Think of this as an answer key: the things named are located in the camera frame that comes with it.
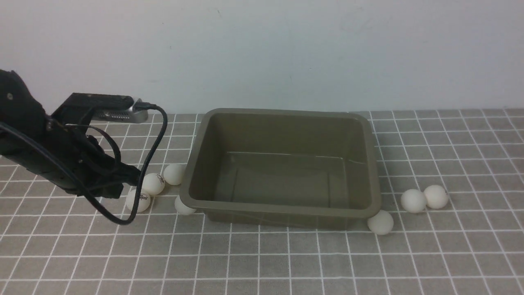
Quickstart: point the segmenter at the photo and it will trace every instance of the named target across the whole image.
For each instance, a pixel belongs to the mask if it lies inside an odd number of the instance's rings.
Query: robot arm
[[[147,109],[159,110],[164,126],[142,171],[120,161],[118,146],[102,130],[98,131],[112,146],[115,158],[104,152],[95,137],[85,134],[88,128],[93,128],[89,126],[93,118],[137,123],[147,119]],[[73,93],[53,115],[47,115],[20,76],[0,70],[0,154],[67,193],[84,195],[116,223],[128,224],[133,220],[141,180],[166,126],[167,115],[161,108],[126,96]],[[107,212],[95,199],[99,196],[119,198],[123,183],[137,186],[135,205],[128,220]]]

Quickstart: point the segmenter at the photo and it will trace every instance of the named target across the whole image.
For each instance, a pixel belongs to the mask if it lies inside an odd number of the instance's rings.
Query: ping pong ball
[[[430,185],[424,190],[425,198],[428,202],[428,207],[433,209],[440,209],[444,207],[449,201],[446,190],[440,185]]]
[[[197,211],[196,209],[185,206],[184,203],[182,203],[180,196],[178,196],[174,200],[174,208],[177,210],[178,214],[180,215],[191,215]]]
[[[420,213],[424,211],[428,201],[426,201],[426,196],[418,189],[408,189],[400,197],[400,203],[407,212]]]
[[[135,202],[135,194],[136,189],[132,189],[129,194],[126,197],[126,207],[129,210],[133,209],[133,203]],[[143,192],[140,194],[140,198],[138,199],[138,209],[136,210],[137,213],[142,212],[149,207],[149,204],[151,204],[151,197],[146,192]]]
[[[144,181],[142,182],[142,190],[148,193],[150,196],[156,196],[160,194],[165,186],[166,182],[164,181],[163,177],[157,173],[147,174],[144,177]]]
[[[393,217],[384,210],[367,220],[367,227],[376,235],[388,234],[393,229]]]
[[[184,176],[184,165],[169,164],[163,172],[164,180],[170,185],[179,185],[182,183]]]

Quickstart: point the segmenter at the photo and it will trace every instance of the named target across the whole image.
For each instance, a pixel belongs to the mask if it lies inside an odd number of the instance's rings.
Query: tray bottom
[[[215,200],[350,208],[346,169],[338,157],[229,152],[222,158]]]

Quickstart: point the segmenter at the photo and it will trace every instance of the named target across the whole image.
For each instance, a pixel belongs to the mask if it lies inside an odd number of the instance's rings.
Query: table surface
[[[524,109],[359,112],[370,120],[392,233],[222,224],[178,215],[167,188],[129,226],[0,158],[0,293],[524,293]],[[161,126],[100,123],[137,164]],[[170,115],[149,170],[186,163],[202,115]],[[109,149],[107,142],[102,146]],[[399,196],[443,184],[441,210]],[[127,214],[124,199],[104,199]]]

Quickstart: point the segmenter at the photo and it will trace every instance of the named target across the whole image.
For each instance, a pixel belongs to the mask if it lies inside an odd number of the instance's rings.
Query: olive green tray
[[[216,109],[180,197],[213,221],[348,229],[380,209],[374,145],[356,114]]]

